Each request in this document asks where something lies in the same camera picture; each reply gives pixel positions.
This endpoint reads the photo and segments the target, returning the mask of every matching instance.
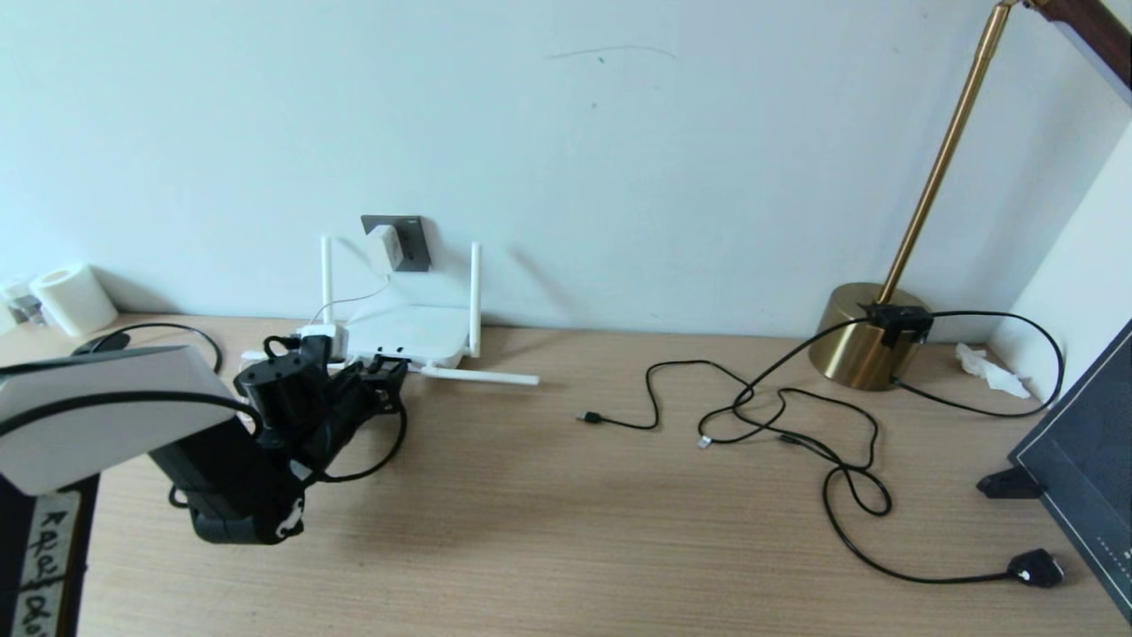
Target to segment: desk lamp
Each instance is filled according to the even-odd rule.
[[[1010,9],[1018,1],[1002,0],[995,5],[987,18],[975,51],[975,60],[967,74],[967,83],[959,95],[959,103],[951,117],[951,123],[947,124],[935,164],[928,173],[924,191],[920,193],[919,203],[916,204],[887,278],[883,284],[846,283],[833,290],[822,316],[818,333],[855,318],[864,318],[865,308],[874,303],[926,307],[924,301],[897,285],[967,126],[967,119],[990,66],[990,58],[1006,26]],[[1026,5],[1039,11],[1047,20],[1067,26],[1074,44],[1082,49],[1095,66],[1100,66],[1096,62],[1104,64],[1100,67],[1101,72],[1114,84],[1125,101],[1132,98],[1129,32],[1100,0],[1031,0]],[[900,333],[893,344],[891,341],[882,343],[884,336],[885,329],[872,322],[855,324],[814,344],[809,348],[809,360],[818,372],[843,386],[868,391],[890,389],[892,379],[903,373],[919,350],[921,337],[917,333],[904,332]]]

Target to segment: white power adapter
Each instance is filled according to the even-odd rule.
[[[392,274],[405,259],[401,249],[397,229],[393,225],[378,225],[366,234],[369,244],[369,261],[378,274]]]

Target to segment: crumpled tissue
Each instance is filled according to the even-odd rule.
[[[1005,391],[1019,398],[1029,398],[1030,393],[1022,386],[1018,377],[987,361],[984,350],[971,350],[963,344],[955,346],[955,359],[963,365],[963,371],[972,377],[986,379],[990,389]]]

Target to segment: toilet paper roll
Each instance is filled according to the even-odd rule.
[[[113,324],[118,309],[85,262],[37,276],[32,293],[69,337],[82,337]]]

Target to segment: white cable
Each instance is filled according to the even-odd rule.
[[[307,324],[307,325],[308,326],[314,326],[315,321],[318,321],[318,317],[323,313],[323,310],[325,310],[327,307],[337,304],[340,302],[353,302],[355,300],[366,300],[367,298],[372,298],[372,296],[379,294],[385,287],[389,286],[389,281],[392,281],[392,279],[393,279],[393,276],[386,274],[385,275],[385,282],[381,283],[381,286],[377,287],[377,290],[375,290],[375,291],[372,291],[372,292],[370,292],[370,293],[368,293],[366,295],[359,295],[359,296],[354,296],[354,298],[343,298],[343,299],[332,300],[332,301],[327,302],[326,304],[324,304],[324,305],[321,305],[321,307],[318,308],[318,311],[315,312],[314,318],[311,318],[310,322]]]

